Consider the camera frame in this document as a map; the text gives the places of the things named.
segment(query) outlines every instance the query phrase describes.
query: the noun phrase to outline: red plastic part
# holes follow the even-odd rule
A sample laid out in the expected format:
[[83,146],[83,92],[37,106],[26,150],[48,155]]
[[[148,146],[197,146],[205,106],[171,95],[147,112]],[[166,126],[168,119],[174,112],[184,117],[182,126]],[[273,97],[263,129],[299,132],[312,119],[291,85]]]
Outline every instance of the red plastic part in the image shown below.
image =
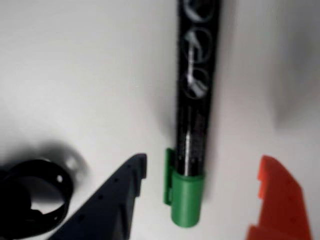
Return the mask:
[[263,156],[258,180],[263,204],[259,223],[249,228],[247,240],[311,240],[302,189],[286,168]]

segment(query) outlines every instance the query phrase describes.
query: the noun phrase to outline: black ring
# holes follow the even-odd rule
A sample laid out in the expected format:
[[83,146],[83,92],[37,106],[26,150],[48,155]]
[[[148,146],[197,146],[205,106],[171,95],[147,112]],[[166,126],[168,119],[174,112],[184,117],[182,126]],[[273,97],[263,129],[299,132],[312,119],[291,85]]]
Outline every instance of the black ring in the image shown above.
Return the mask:
[[53,162],[41,159],[30,160],[13,167],[0,184],[2,186],[12,185],[16,180],[26,177],[38,178],[54,186],[60,192],[64,204],[46,214],[42,214],[38,210],[29,209],[29,211],[20,214],[18,218],[14,216],[12,221],[8,219],[2,220],[0,236],[7,239],[28,238],[46,233],[61,223],[68,212],[74,185],[65,170]]

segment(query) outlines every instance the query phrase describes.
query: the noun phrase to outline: black marker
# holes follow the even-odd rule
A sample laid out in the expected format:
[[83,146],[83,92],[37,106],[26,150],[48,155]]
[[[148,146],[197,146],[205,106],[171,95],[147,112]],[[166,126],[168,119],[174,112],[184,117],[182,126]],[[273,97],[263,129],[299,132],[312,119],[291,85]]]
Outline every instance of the black marker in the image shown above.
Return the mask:
[[220,0],[179,0],[176,151],[167,150],[164,202],[181,227],[197,224],[216,66]]

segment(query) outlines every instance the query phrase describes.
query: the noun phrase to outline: green cap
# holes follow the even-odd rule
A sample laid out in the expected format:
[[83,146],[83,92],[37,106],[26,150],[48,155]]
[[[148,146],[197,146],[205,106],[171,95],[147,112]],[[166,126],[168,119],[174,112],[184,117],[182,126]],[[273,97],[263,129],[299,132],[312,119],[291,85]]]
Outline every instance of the green cap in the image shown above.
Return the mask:
[[196,225],[200,218],[204,176],[184,176],[172,166],[175,151],[165,152],[163,201],[171,206],[171,218],[183,228]]

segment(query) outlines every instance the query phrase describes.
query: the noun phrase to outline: white table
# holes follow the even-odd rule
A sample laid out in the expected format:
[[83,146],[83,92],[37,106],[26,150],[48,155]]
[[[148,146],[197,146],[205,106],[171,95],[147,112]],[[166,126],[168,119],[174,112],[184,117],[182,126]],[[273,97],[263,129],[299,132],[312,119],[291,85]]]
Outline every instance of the white table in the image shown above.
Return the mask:
[[[44,142],[88,165],[69,216],[129,156],[148,154],[133,240],[240,240],[258,221],[262,154],[304,189],[320,238],[320,4],[225,0],[201,220],[183,229],[162,203],[174,146],[176,1],[0,2],[0,159]],[[48,235],[34,239],[46,239]]]

